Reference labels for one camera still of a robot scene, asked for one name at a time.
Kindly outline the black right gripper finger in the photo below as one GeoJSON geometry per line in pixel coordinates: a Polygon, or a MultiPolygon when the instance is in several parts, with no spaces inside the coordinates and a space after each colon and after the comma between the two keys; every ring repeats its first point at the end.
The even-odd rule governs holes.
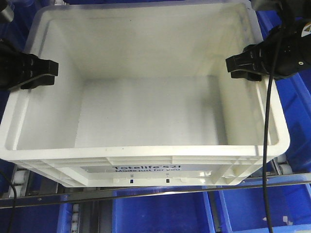
{"type": "Polygon", "coordinates": [[[233,71],[230,73],[233,79],[246,79],[252,82],[261,82],[262,77],[258,74],[246,72],[246,71],[233,71]]]}
{"type": "Polygon", "coordinates": [[[244,71],[249,73],[264,73],[262,64],[262,44],[250,44],[243,49],[243,52],[226,58],[228,72],[244,71]]]}

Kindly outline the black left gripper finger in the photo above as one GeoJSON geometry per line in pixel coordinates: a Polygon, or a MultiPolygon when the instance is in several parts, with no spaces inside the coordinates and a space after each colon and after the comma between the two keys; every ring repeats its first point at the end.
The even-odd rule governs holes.
{"type": "Polygon", "coordinates": [[[52,60],[44,60],[33,54],[22,54],[24,76],[22,84],[26,84],[39,77],[49,75],[58,76],[59,64],[52,60]]]}
{"type": "Polygon", "coordinates": [[[26,84],[23,84],[20,87],[20,89],[27,90],[27,89],[34,89],[39,86],[50,86],[50,85],[54,85],[54,82],[55,82],[55,76],[45,75],[33,81],[30,81],[26,84]]]}

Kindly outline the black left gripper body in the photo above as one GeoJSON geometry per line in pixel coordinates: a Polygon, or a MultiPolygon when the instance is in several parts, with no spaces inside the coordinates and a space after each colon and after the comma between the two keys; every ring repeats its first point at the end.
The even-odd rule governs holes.
{"type": "Polygon", "coordinates": [[[24,60],[23,53],[13,44],[0,39],[0,90],[12,90],[23,85],[24,60]]]}

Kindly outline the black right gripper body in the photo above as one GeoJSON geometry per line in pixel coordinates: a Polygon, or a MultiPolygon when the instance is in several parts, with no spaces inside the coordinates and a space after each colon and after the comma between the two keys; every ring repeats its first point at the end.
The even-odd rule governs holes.
{"type": "Polygon", "coordinates": [[[272,72],[276,46],[281,39],[274,76],[279,79],[290,77],[311,67],[311,20],[300,19],[281,34],[281,26],[275,26],[266,39],[260,43],[259,73],[272,72]]]}

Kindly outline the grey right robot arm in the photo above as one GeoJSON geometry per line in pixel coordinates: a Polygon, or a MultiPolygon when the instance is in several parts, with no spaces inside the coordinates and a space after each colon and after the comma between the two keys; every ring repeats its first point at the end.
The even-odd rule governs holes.
{"type": "Polygon", "coordinates": [[[233,79],[261,81],[272,74],[286,79],[311,67],[311,2],[309,0],[253,0],[255,11],[276,11],[281,24],[258,44],[226,59],[233,79]]]}

